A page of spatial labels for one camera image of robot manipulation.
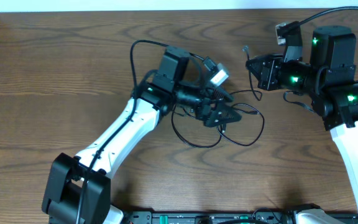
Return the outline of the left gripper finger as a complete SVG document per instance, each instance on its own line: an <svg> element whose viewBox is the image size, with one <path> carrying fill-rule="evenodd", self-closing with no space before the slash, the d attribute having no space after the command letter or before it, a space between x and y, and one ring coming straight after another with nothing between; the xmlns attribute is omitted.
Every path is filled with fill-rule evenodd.
<svg viewBox="0 0 358 224"><path fill-rule="evenodd" d="M221 86L213 87L213 95L215 99L219 101L224 101L226 103L231 103L234 101L234 97Z"/></svg>
<svg viewBox="0 0 358 224"><path fill-rule="evenodd" d="M241 119L242 116L234 108L225 103L217 103L203 124L206 127L213 128L228 123L235 123Z"/></svg>

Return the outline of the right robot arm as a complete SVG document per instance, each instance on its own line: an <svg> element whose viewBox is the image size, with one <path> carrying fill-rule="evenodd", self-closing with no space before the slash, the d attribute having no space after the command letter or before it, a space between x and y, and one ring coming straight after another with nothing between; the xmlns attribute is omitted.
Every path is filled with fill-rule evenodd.
<svg viewBox="0 0 358 224"><path fill-rule="evenodd" d="M312 111L331 133L345 163L358 210L358 81L354 76L356 36L344 26L314 30L309 63L301 61L302 46L285 39L285 53L255 57L246 62L258 87L307 94Z"/></svg>

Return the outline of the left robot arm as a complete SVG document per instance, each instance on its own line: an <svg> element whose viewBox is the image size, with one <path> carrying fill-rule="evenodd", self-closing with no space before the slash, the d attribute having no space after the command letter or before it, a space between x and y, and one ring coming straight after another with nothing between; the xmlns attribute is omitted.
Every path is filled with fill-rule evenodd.
<svg viewBox="0 0 358 224"><path fill-rule="evenodd" d="M52 163L42 211L57 223L121 223L124 213L111 204L111 181L137 143L154 130L174 106L193 109L209 128L241 120L228 104L234 98L221 84L229 72L209 57L202 59L195 82L183 79L196 56L168 46L160 66L135 86L123 112L95 142L71 157L61 153Z"/></svg>

